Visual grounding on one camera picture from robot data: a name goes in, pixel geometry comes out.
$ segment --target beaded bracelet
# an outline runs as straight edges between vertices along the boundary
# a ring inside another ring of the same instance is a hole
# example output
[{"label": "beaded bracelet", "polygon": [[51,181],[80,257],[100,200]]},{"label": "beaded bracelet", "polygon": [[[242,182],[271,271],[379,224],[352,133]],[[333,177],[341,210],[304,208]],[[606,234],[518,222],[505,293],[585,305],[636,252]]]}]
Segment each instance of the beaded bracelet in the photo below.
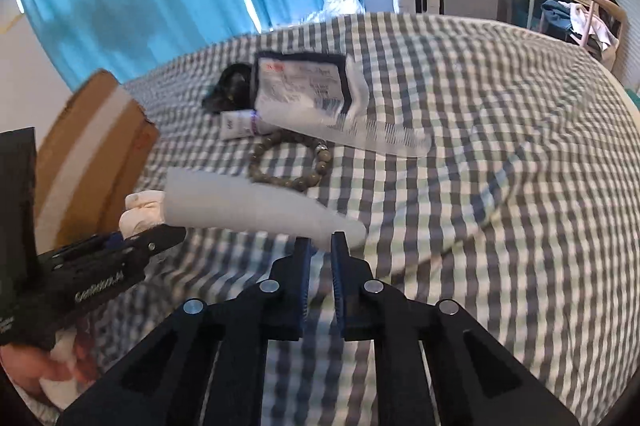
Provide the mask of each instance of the beaded bracelet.
[{"label": "beaded bracelet", "polygon": [[[260,171],[260,161],[262,160],[264,152],[283,142],[304,144],[308,148],[311,148],[317,160],[314,171],[295,179],[272,177],[262,173]],[[254,153],[249,158],[249,178],[252,182],[273,184],[274,186],[282,186],[291,190],[304,192],[307,188],[318,185],[322,176],[329,171],[332,158],[331,152],[323,140],[290,132],[289,130],[277,130],[271,135],[263,137],[262,141],[255,145]]]}]

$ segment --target bed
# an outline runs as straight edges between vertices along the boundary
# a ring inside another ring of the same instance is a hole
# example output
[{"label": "bed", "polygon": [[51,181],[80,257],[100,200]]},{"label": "bed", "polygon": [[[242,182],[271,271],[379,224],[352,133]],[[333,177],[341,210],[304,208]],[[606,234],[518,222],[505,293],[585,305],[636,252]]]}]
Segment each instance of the bed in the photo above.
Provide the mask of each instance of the bed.
[{"label": "bed", "polygon": [[[597,424],[638,367],[640,114],[586,52],[479,20],[367,14],[251,35],[182,56],[127,83],[161,131],[139,189],[170,166],[245,176],[254,140],[218,139],[200,101],[257,50],[349,53],[369,117],[426,127],[427,156],[335,146],[307,196],[363,222],[377,278],[409,298],[461,303],[578,418]],[[268,152],[298,175],[306,148]],[[190,297],[237,295],[292,239],[190,229],[145,282],[95,317],[106,369]],[[376,423],[373,348],[344,343],[328,255],[312,259],[304,338],[270,345],[262,424]]]}]

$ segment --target clothing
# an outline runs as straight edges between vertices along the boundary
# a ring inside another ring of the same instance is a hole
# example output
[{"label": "clothing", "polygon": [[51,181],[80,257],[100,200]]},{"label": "clothing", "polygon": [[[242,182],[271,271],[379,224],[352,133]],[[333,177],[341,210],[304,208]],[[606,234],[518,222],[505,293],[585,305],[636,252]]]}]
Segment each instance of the clothing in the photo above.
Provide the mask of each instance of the clothing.
[{"label": "clothing", "polygon": [[[568,4],[561,4],[563,2],[557,2],[556,0],[546,0],[542,4],[542,27],[540,32],[558,40],[577,45],[576,38],[580,35],[574,31],[571,22],[571,9],[567,7]],[[587,50],[595,60],[602,61],[602,50],[593,36],[589,36],[587,40]]]},{"label": "clothing", "polygon": [[[579,35],[584,34],[584,29],[589,17],[587,8],[585,8],[581,3],[558,3],[565,8],[570,9],[573,31]],[[600,49],[602,50],[602,64],[607,70],[611,70],[613,68],[613,63],[616,61],[616,50],[618,50],[620,41],[611,33],[609,27],[607,27],[607,25],[596,15],[593,15],[593,18],[591,19],[589,34],[596,36],[600,43]]]}]

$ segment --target packaged item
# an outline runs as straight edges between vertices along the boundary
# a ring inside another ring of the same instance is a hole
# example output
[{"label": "packaged item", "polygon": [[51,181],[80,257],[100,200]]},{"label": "packaged item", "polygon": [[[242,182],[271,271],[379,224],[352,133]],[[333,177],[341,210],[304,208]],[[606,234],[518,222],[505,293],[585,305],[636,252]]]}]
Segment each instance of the packaged item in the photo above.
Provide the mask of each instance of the packaged item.
[{"label": "packaged item", "polygon": [[302,23],[318,23],[346,14],[362,13],[364,7],[359,0],[324,0],[322,10],[309,14]]},{"label": "packaged item", "polygon": [[280,128],[344,146],[404,157],[431,147],[425,130],[367,118],[369,87],[351,56],[258,53],[255,107]]},{"label": "packaged item", "polygon": [[238,139],[265,135],[278,127],[264,122],[255,110],[234,110],[220,113],[220,139]]}]

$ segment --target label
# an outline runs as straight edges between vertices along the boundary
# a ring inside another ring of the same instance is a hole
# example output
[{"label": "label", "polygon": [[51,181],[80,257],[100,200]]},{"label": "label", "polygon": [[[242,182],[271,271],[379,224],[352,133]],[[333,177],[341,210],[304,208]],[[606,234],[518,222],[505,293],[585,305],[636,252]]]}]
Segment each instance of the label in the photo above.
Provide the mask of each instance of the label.
[{"label": "label", "polygon": [[109,276],[107,279],[91,285],[91,287],[89,287],[88,289],[85,289],[82,292],[77,292],[74,300],[76,300],[76,303],[82,303],[87,298],[90,298],[91,296],[104,291],[112,285],[116,285],[119,281],[122,280],[124,280],[124,274],[122,273],[122,271],[118,271],[115,275]]},{"label": "label", "polygon": [[220,138],[253,137],[274,132],[277,126],[268,124],[254,110],[236,110],[220,113]]},{"label": "label", "polygon": [[344,96],[337,65],[262,58],[259,67],[260,103],[295,104],[297,109],[312,108],[329,117],[340,114]]}]

